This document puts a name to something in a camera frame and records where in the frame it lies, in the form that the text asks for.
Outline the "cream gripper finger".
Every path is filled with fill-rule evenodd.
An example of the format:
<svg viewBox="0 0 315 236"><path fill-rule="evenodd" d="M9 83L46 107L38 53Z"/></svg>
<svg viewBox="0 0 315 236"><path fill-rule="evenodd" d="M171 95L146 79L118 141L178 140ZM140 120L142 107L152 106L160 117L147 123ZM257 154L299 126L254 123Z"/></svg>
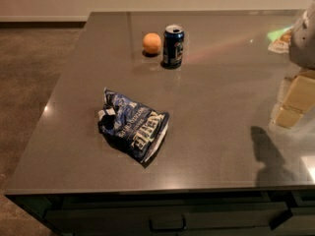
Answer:
<svg viewBox="0 0 315 236"><path fill-rule="evenodd" d="M273 123L291 128L315 106L315 71L300 70L293 78L283 79L278 102L273 110Z"/></svg>

